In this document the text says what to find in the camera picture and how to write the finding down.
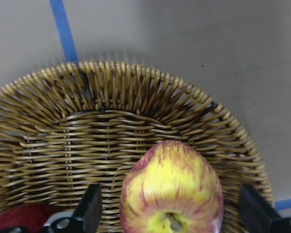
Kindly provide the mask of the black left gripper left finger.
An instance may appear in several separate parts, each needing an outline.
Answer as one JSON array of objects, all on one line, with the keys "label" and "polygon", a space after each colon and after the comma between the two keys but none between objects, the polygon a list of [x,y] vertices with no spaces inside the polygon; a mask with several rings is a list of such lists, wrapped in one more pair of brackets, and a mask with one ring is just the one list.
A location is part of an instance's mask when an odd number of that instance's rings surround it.
[{"label": "black left gripper left finger", "polygon": [[[88,186],[73,211],[53,214],[38,233],[95,233],[102,217],[101,186]],[[29,233],[26,227],[16,226],[0,230],[0,233]]]}]

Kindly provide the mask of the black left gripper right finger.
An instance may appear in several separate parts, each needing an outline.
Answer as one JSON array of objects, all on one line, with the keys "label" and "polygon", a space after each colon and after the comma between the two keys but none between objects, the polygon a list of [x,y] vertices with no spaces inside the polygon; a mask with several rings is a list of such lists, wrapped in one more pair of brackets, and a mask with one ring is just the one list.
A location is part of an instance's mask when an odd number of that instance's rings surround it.
[{"label": "black left gripper right finger", "polygon": [[250,184],[241,184],[239,215],[249,233],[291,233],[291,217],[282,217]]}]

